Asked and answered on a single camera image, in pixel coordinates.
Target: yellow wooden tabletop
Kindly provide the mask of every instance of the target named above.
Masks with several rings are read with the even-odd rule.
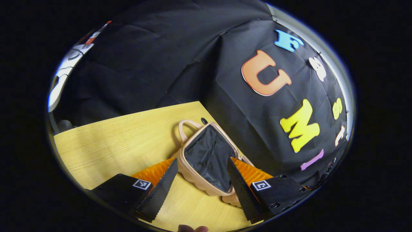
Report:
[[[71,175],[82,187],[93,189],[118,173],[132,175],[170,158],[181,146],[179,121],[201,124],[202,117],[215,122],[200,102],[191,102],[84,125],[54,139]],[[197,129],[184,126],[183,130],[189,137]],[[251,226],[241,208],[207,195],[180,173],[156,219],[148,224],[170,231],[177,231],[179,224],[204,225],[210,232]]]

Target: black fabric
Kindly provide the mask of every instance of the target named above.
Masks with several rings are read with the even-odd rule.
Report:
[[[236,157],[230,144],[211,125],[206,126],[184,151],[187,162],[209,183],[228,192],[230,177],[226,170],[229,157]]]
[[[70,75],[56,115],[64,112],[61,119],[80,126],[199,100],[256,167],[312,183],[346,147],[345,140],[335,147],[341,126],[347,130],[345,99],[322,56],[302,38],[304,46],[295,52],[274,45],[276,29],[300,38],[273,22],[258,0],[146,2],[113,18],[96,38]],[[276,63],[258,74],[262,83],[282,69],[292,84],[272,96],[255,93],[241,67],[256,50]],[[323,82],[310,57],[325,67]],[[343,111],[335,120],[332,106],[338,97]],[[295,153],[279,121],[300,109],[303,99],[313,109],[308,124],[318,123],[320,134]],[[301,171],[300,165],[321,149],[324,157]]]

